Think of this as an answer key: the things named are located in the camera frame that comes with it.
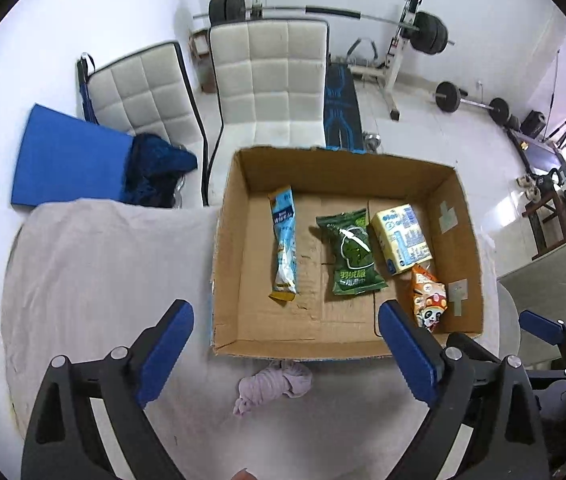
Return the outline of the orange cartoon snack packet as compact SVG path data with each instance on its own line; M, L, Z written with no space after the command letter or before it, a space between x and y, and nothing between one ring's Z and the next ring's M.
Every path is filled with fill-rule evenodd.
M411 271L413 312L417 325L432 332L448 307L446 286L419 264Z

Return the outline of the lilac sock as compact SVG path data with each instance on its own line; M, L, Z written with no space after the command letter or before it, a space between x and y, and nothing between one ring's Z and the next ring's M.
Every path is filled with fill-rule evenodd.
M304 364L294 361L272 362L263 370L242 378L233 414L242 417L254 408L269 404L283 396L301 398L313 385L313 374Z

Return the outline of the green snack packet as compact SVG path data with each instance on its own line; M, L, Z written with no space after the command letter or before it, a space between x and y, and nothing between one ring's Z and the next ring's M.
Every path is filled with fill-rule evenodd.
M356 296L387 287L375 269L365 209L316 218L327 237L334 263L333 294Z

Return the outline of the long light blue packet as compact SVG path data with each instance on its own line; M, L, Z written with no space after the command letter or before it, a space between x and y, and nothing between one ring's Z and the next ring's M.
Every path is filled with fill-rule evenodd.
M289 302L297 295L296 209L292 188L269 196L276 243L275 272L270 297Z

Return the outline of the grey plastic chair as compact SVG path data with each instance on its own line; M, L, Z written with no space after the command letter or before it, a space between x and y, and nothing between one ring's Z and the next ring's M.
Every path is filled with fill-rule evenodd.
M522 311L566 322L566 244L498 278L499 356L516 354L526 367L541 368L560 356L557 347L519 327Z

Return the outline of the dark wooden chair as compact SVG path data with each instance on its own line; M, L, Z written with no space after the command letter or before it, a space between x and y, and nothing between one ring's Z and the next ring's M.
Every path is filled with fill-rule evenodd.
M534 185L528 188L531 198L522 216L529 221L536 244L537 253L532 257L533 260L566 244L566 191L558 184L558 180L560 174L554 168L548 174L537 176ZM560 237L553 244L548 244L543 227L553 220L558 221Z

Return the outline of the grey table cloth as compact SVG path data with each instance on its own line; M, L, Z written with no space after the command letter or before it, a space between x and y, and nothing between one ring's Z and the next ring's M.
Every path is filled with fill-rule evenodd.
M48 363L99 360L155 325L174 300L195 327L160 397L146 413L190 479L383 479L427 408L390 359L317 362L313 386L238 417L250 359L210 348L213 208L167 210L108 200L36 208L7 263L2 300L6 378L25 429Z

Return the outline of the dark blue cloth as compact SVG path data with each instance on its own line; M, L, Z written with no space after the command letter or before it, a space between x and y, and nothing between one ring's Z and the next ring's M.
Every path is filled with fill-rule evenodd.
M120 200L129 205L173 208L176 186L198 167L197 157L153 133L140 133L126 155Z

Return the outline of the open cardboard box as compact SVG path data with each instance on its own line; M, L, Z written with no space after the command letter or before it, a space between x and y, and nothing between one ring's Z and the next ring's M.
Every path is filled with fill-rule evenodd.
M278 243L272 205L289 191L295 206L297 292L273 297ZM219 356L340 361L389 352L380 305L415 311L409 274L383 255L373 218L408 208L432 253L446 312L434 330L484 329L478 244L456 171L390 155L257 146L236 152L226 176L212 266L211 347Z

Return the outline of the blue foam mat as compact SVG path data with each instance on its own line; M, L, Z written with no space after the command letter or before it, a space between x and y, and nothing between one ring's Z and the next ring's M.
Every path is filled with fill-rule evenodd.
M17 157L12 198L36 207L79 198L119 200L132 138L36 104Z

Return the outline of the black blue bench pad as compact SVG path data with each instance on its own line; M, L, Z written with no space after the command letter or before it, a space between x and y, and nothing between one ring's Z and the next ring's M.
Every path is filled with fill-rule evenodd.
M327 67L323 127L328 148L365 151L356 87L345 64L330 63Z

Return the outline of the left white padded chair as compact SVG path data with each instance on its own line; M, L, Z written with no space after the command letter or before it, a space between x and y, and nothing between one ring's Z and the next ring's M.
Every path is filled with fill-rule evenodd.
M99 68L86 76L86 90L100 125L130 136L153 133L193 153L197 168L184 177L181 206L208 204L208 139L177 42L155 44Z

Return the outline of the white padded chair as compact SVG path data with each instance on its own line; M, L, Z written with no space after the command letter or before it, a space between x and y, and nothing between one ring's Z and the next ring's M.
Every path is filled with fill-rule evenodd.
M222 203L232 158L242 148L324 148L329 39L328 24L308 18L211 27L221 118L207 177L211 205Z
M197 168L184 177L181 206L208 204L208 139L177 42L155 44L99 68L86 76L86 90L100 125L130 136L153 133L193 153Z

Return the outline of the right white padded chair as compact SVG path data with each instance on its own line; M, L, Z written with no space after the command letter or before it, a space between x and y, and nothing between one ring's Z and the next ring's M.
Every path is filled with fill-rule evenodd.
M308 18L211 27L221 118L207 177L211 205L222 203L232 158L242 148L324 148L329 39L328 24Z

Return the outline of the barbell on rack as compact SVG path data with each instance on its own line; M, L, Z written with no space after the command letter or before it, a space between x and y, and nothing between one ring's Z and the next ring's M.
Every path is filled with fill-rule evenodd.
M210 25L214 25L246 20L246 18L263 18L266 14L283 12L392 25L397 29L400 39L408 40L415 51L427 55L437 55L446 50L447 46L455 46L455 42L449 36L449 29L442 19L425 11L416 11L412 18L405 16L400 20L390 20L390 18L331 6L262 6L262 4L248 6L244 0L210 0L208 11L195 14L193 20L207 20Z

